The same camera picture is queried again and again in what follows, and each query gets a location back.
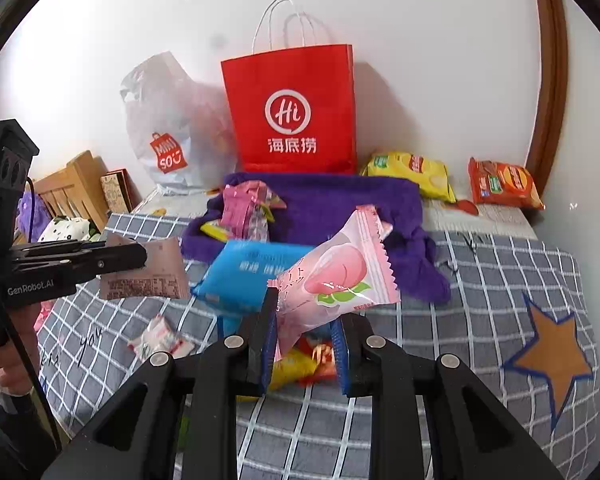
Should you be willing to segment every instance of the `peach candy package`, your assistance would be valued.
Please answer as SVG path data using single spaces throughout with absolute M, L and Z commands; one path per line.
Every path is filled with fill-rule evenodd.
M 276 359 L 340 314 L 400 300 L 380 225 L 374 206 L 358 206 L 333 238 L 269 280 L 279 291 Z

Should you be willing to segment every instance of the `orange star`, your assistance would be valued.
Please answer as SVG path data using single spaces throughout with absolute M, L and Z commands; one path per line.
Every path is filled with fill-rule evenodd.
M 542 312 L 526 294 L 525 304 L 536 334 L 502 367 L 546 379 L 553 430 L 569 399 L 573 384 L 576 380 L 593 379 L 593 370 L 578 345 L 578 329 L 573 312 L 556 322 Z

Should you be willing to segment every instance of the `purple cloth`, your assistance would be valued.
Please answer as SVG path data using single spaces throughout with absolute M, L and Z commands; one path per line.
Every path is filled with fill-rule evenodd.
M 394 226 L 384 241 L 395 283 L 402 292 L 437 304 L 451 298 L 447 279 L 434 266 L 436 245 L 420 227 L 422 200 L 417 184 L 401 178 L 306 173 L 234 173 L 224 183 L 265 182 L 285 209 L 273 211 L 272 242 L 317 246 L 333 237 L 357 205 L 374 204 L 380 218 Z M 193 219 L 182 236 L 187 258 L 211 263 L 224 247 L 200 232 L 200 226 L 222 216 L 222 195 L 212 198 L 203 217 Z
M 39 195 L 36 195 L 35 201 L 35 214 L 33 215 L 33 235 L 31 236 L 32 242 L 37 242 L 42 231 L 45 230 L 46 226 L 51 222 L 51 216 L 46 210 L 45 203 Z M 25 191 L 24 195 L 18 202 L 18 229 L 24 233 L 26 239 L 29 239 L 29 225 L 31 222 L 31 192 Z

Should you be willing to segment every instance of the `green leaf illustration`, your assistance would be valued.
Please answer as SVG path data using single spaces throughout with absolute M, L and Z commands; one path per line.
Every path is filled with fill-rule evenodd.
M 362 292 L 363 290 L 367 290 L 368 288 L 371 288 L 371 285 L 367 285 L 365 282 L 360 282 L 351 290 L 353 290 L 354 292 Z
M 349 301 L 356 297 L 356 295 L 350 290 L 344 290 L 343 292 L 334 292 L 332 296 L 338 301 Z
M 333 299 L 333 295 L 332 294 L 318 294 L 318 301 L 320 301 L 321 303 L 335 303 L 336 300 Z

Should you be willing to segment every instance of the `peach illustration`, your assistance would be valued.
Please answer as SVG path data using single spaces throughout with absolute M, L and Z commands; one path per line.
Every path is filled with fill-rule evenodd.
M 327 261 L 314 269 L 304 282 L 304 290 L 310 294 L 333 294 L 347 290 L 366 276 L 365 259 L 353 245 L 336 246 L 328 253 L 325 253 Z

